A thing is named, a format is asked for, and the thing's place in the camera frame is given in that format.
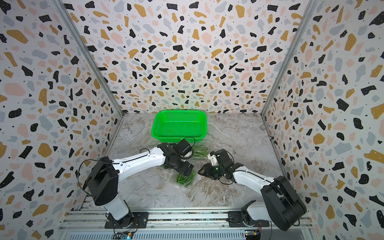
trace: green plastic basket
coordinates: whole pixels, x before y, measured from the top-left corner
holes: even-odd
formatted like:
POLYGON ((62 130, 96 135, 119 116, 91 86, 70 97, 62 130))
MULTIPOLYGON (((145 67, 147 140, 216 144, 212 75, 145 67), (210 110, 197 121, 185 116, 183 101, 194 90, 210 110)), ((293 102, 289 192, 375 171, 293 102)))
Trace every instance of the green plastic basket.
POLYGON ((151 133, 161 142, 179 142, 185 137, 199 142, 207 135, 207 115, 197 110, 164 110, 156 114, 151 133))

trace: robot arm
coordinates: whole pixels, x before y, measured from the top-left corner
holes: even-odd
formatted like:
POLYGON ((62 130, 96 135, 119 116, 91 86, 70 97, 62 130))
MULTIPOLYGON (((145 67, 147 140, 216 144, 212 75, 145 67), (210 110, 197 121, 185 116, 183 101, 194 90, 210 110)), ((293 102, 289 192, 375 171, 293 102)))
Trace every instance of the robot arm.
POLYGON ((224 149, 211 152, 208 158, 211 163, 205 164, 198 174, 213 180, 225 177, 263 196, 265 206, 251 201, 242 208, 242 221, 246 225, 254 225, 258 220, 268 220, 287 231, 306 213, 304 203, 285 177, 272 178, 249 170, 230 159, 224 149))
POLYGON ((85 181, 95 205, 103 206, 121 227, 132 222, 132 213, 127 203, 118 195, 118 183, 127 177, 150 167, 164 165, 177 172, 189 176, 193 165, 186 159, 191 158, 193 149, 183 139, 177 144, 161 143, 147 152, 131 157, 110 160, 101 158, 85 181))

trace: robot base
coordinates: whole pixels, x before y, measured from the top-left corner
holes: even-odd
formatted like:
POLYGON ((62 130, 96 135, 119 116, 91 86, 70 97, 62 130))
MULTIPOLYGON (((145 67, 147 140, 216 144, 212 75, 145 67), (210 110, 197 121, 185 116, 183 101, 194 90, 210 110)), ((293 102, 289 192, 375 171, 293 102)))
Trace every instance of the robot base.
POLYGON ((131 212, 130 214, 127 214, 122 219, 116 221, 113 219, 113 216, 111 213, 108 214, 108 220, 105 223, 104 228, 105 229, 121 229, 121 228, 127 228, 132 225, 132 229, 137 228, 146 228, 147 227, 147 220, 148 220, 148 212, 131 212))
POLYGON ((228 211, 229 227, 269 227, 269 221, 257 220, 253 226, 248 226, 243 221, 243 213, 241 211, 228 211))

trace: patterned wall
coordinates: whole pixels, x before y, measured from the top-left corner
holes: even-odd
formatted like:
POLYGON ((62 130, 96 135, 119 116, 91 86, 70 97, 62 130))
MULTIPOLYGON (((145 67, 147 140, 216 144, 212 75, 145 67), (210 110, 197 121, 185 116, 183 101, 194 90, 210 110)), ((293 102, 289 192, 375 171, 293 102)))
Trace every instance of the patterned wall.
POLYGON ((54 239, 119 119, 51 2, 0 7, 0 239, 54 239))
POLYGON ((308 1, 64 2, 124 112, 248 113, 263 108, 308 1))
POLYGON ((319 1, 269 133, 319 239, 384 239, 384 1, 319 1))

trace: black cable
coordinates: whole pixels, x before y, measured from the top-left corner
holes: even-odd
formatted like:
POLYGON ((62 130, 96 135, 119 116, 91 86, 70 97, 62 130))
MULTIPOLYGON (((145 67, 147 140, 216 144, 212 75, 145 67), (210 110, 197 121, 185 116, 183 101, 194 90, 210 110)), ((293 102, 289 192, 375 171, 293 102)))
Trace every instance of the black cable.
POLYGON ((298 218, 298 220, 299 220, 299 223, 297 224, 297 225, 295 225, 295 224, 292 224, 292 226, 295 226, 295 227, 298 227, 298 226, 300 226, 300 219, 298 218))
POLYGON ((83 190, 83 192, 85 192, 87 195, 89 196, 92 196, 91 194, 87 193, 81 186, 80 186, 80 182, 79 182, 79 177, 80 177, 80 168, 81 168, 81 165, 86 162, 86 161, 95 161, 95 162, 101 162, 101 163, 104 163, 104 164, 118 164, 118 163, 111 163, 111 162, 102 162, 102 161, 99 161, 99 160, 94 160, 94 159, 87 159, 87 160, 84 160, 80 166, 79 166, 79 170, 77 171, 77 184, 79 185, 79 188, 81 190, 83 190))
POLYGON ((115 238, 120 240, 120 238, 116 235, 116 232, 115 232, 115 223, 113 222, 113 216, 111 214, 111 220, 112 220, 112 227, 113 227, 113 234, 115 235, 115 238))
POLYGON ((130 161, 133 161, 133 160, 136 160, 136 159, 142 158, 142 157, 143 157, 143 156, 140 156, 140 157, 137 157, 137 158, 134 158, 134 159, 130 159, 130 160, 124 161, 124 162, 122 162, 122 163, 130 162, 130 161))
POLYGON ((134 220, 137 220, 137 219, 133 219, 132 220, 132 226, 131 226, 131 228, 129 229, 129 230, 127 230, 127 231, 124 231, 124 232, 122 232, 122 233, 124 233, 124 234, 126 234, 126 233, 128 233, 128 232, 130 232, 130 230, 133 228, 133 226, 135 225, 135 221, 134 220))
POLYGON ((182 157, 182 156, 180 156, 180 153, 178 154, 178 156, 179 156, 179 158, 181 158, 183 160, 188 160, 188 159, 192 158, 193 155, 195 154, 195 151, 193 150, 193 148, 191 148, 191 152, 192 152, 191 156, 189 156, 189 157, 182 157))
POLYGON ((148 149, 148 148, 142 148, 139 153, 141 153, 142 150, 146 149, 148 151, 148 153, 151 153, 151 151, 148 149))
POLYGON ((272 237, 272 222, 271 223, 271 235, 269 236, 269 240, 271 240, 271 237, 272 237))
POLYGON ((267 182, 269 182, 269 183, 272 183, 272 182, 270 182, 270 181, 268 181, 268 180, 266 180, 266 179, 264 179, 264 178, 262 178, 262 177, 260 177, 260 176, 257 176, 256 174, 253 174, 253 173, 251 173, 251 172, 248 172, 248 171, 244 171, 244 170, 237 170, 237 171, 235 171, 235 172, 247 172, 247 173, 250 173, 250 174, 252 174, 252 175, 254 175, 254 176, 256 176, 256 177, 258 177, 258 178, 260 178, 260 179, 263 179, 263 180, 265 180, 265 181, 267 181, 267 182))
POLYGON ((232 162, 235 163, 235 159, 233 158, 232 154, 230 152, 228 152, 227 150, 225 150, 227 153, 229 153, 229 155, 231 155, 232 157, 232 162))
POLYGON ((221 182, 222 184, 224 184, 224 185, 231 185, 233 182, 231 182, 231 183, 223 183, 222 181, 220 181, 219 180, 219 182, 221 182))
POLYGON ((196 139, 195 139, 194 137, 190 137, 190 138, 193 138, 193 140, 194 140, 194 143, 193 143, 193 145, 191 146, 191 147, 193 147, 193 146, 196 144, 196 139))
POLYGON ((136 228, 136 230, 132 233, 132 235, 135 234, 135 233, 137 232, 137 230, 139 229, 139 220, 137 220, 137 219, 133 219, 133 220, 136 220, 136 221, 137 221, 137 228, 136 228))
POLYGON ((259 229, 260 229, 260 237, 261 237, 261 233, 262 233, 262 230, 263 230, 263 228, 262 228, 262 221, 261 220, 259 220, 259 222, 260 222, 260 227, 259 227, 259 229))

